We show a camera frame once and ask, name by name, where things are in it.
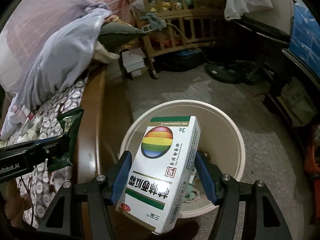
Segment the gray floor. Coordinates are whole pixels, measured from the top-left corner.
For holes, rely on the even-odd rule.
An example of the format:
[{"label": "gray floor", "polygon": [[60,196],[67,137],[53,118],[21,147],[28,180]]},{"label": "gray floor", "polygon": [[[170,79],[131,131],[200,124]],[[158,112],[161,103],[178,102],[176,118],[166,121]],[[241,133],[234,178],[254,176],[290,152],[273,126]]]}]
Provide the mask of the gray floor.
[{"label": "gray floor", "polygon": [[[245,143],[243,182],[262,179],[269,187],[288,223],[294,240],[307,239],[313,227],[312,195],[303,173],[299,152],[282,122],[262,104],[263,85],[223,84],[210,78],[203,66],[183,72],[161,72],[158,80],[148,75],[128,81],[134,119],[146,110],[177,99],[194,99],[224,111],[238,126]],[[200,230],[196,240],[206,240],[216,210],[197,217]],[[234,239],[241,239],[244,205],[240,206]]]}]

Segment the metal screw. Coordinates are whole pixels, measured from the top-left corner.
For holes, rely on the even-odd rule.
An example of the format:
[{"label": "metal screw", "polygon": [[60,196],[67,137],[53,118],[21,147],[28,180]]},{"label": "metal screw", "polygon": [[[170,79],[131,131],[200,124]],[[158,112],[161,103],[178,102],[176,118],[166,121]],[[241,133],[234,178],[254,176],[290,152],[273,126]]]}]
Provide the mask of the metal screw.
[{"label": "metal screw", "polygon": [[63,183],[63,187],[68,188],[71,186],[71,182],[70,181],[66,181],[65,183]]},{"label": "metal screw", "polygon": [[256,181],[257,182],[257,185],[259,186],[259,187],[263,187],[264,186],[264,182],[262,181],[262,180],[257,180]]},{"label": "metal screw", "polygon": [[223,174],[222,179],[228,181],[231,180],[231,176],[229,174]]},{"label": "metal screw", "polygon": [[106,176],[104,176],[103,174],[98,175],[97,176],[97,181],[104,181],[105,178],[106,178]]}]

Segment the rainbow striped circle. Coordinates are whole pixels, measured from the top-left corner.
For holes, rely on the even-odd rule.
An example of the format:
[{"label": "rainbow striped circle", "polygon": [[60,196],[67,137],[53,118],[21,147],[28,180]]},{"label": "rainbow striped circle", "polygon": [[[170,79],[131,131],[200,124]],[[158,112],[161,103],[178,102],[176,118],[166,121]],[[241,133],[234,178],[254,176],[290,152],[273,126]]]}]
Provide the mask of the rainbow striped circle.
[{"label": "rainbow striped circle", "polygon": [[170,149],[172,139],[173,134],[168,127],[152,128],[142,139],[141,152],[147,158],[159,158]]}]

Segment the blue gripper pad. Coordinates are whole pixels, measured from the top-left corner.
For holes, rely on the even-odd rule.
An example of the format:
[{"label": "blue gripper pad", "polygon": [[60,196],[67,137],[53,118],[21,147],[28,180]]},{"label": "blue gripper pad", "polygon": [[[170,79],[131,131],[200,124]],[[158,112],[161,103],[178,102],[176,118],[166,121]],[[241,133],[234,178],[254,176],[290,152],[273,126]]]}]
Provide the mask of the blue gripper pad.
[{"label": "blue gripper pad", "polygon": [[129,172],[132,166],[132,155],[129,151],[124,151],[117,165],[121,165],[113,183],[110,201],[114,205],[121,197],[124,186],[127,184]]},{"label": "blue gripper pad", "polygon": [[204,153],[202,151],[197,151],[195,158],[195,167],[198,172],[207,199],[209,199],[212,202],[212,204],[215,205],[218,198],[215,193],[214,182],[208,171],[208,169],[210,169],[210,165],[211,164],[208,162]]}]

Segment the green snack package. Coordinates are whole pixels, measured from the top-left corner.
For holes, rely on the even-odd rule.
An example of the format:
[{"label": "green snack package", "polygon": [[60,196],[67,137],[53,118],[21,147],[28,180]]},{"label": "green snack package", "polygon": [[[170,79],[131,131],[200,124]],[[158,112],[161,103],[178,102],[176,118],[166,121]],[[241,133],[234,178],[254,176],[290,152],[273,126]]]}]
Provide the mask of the green snack package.
[{"label": "green snack package", "polygon": [[77,107],[57,116],[64,133],[70,137],[69,152],[63,156],[48,159],[47,167],[49,172],[73,165],[73,153],[83,113],[84,110],[81,107]]}]

